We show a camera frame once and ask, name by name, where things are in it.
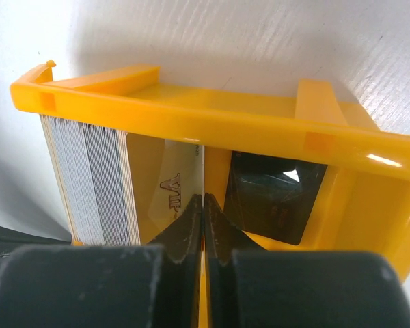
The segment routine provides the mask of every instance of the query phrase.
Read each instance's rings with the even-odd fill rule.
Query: yellow plastic tray
[[[283,98],[161,84],[147,65],[53,81],[54,65],[12,84],[17,109],[203,144],[205,190],[222,206],[232,150],[327,164],[299,245],[250,237],[267,249],[374,251],[408,275],[410,136],[379,131],[328,82],[302,80]]]

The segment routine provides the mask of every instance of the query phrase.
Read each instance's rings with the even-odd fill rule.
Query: white wall
[[[64,210],[39,119],[9,85],[48,59],[58,79],[149,63],[171,83],[286,96],[326,79],[410,134],[410,0],[0,0],[0,224],[43,236],[67,237]]]

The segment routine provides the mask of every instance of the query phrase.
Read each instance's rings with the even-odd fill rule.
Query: card dispenser
[[[328,82],[301,80],[284,98],[159,83],[149,65],[54,81],[54,65],[11,95],[42,115],[77,240],[146,243],[182,212],[185,190],[212,193],[266,249],[373,251],[410,272],[410,136],[380,131]]]

